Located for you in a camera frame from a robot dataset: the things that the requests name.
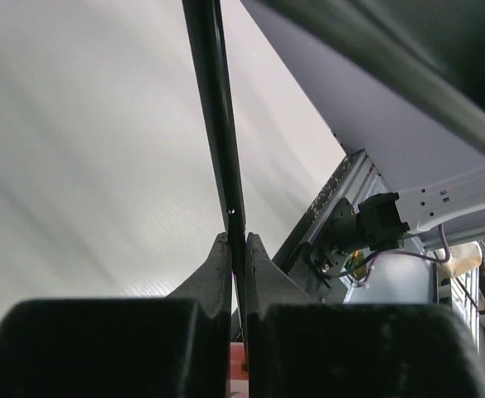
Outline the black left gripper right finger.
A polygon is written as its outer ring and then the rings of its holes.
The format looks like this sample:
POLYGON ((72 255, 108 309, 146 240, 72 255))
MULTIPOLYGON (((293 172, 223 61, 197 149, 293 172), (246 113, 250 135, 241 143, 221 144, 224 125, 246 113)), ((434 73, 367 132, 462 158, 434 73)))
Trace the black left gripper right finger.
POLYGON ((462 319, 441 305, 323 304, 246 241, 252 397, 485 397, 462 319))

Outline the pink folding umbrella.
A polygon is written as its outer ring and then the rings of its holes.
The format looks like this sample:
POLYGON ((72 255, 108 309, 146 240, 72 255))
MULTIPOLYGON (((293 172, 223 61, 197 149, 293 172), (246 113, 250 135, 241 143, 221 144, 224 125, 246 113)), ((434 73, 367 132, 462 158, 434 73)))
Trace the pink folding umbrella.
POLYGON ((201 107, 211 150, 221 206, 231 251, 234 287, 237 290, 242 345, 235 348, 230 364, 230 396, 249 394, 249 360, 246 346, 246 241, 245 209, 240 182, 235 123, 226 62, 221 6, 217 1, 183 4, 192 49, 201 107))

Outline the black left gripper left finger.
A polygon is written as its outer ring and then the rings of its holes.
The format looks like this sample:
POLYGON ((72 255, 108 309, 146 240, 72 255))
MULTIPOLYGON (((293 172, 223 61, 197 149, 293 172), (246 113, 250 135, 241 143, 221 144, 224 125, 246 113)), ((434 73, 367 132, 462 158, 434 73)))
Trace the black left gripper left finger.
POLYGON ((0 322, 0 397, 226 397, 231 253, 164 298, 31 299, 0 322))

